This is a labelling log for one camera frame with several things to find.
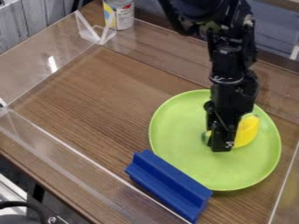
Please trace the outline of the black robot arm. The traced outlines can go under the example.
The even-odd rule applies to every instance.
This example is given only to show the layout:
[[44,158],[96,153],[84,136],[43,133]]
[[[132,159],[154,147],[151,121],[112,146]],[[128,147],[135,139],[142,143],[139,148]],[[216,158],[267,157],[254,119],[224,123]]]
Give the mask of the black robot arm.
[[242,117],[251,113],[259,80],[250,69],[258,61],[256,21],[247,0],[158,0],[170,24],[183,36],[207,39],[211,61],[210,100],[204,103],[207,145],[231,151]]

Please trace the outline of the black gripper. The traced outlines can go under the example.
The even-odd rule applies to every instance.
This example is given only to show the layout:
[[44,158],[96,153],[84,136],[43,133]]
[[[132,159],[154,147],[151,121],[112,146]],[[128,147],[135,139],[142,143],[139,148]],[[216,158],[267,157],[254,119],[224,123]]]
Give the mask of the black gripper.
[[254,109],[259,92],[258,76],[252,70],[247,70],[239,84],[214,84],[210,91],[210,100],[203,104],[208,146],[214,152],[227,152],[234,146],[240,117]]

